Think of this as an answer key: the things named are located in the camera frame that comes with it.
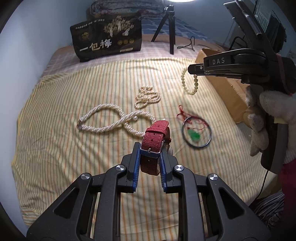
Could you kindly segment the right hand in white glove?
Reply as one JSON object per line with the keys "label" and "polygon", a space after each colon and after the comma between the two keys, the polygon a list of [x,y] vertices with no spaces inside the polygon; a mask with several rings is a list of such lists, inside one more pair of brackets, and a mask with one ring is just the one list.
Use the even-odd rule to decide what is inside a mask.
{"label": "right hand in white glove", "polygon": [[251,127],[250,155],[255,156],[267,149],[270,141],[265,123],[269,117],[281,118],[288,124],[288,142],[283,163],[295,160],[295,98],[278,91],[264,91],[256,96],[250,86],[246,88],[246,104],[257,108],[257,113],[247,115]]}

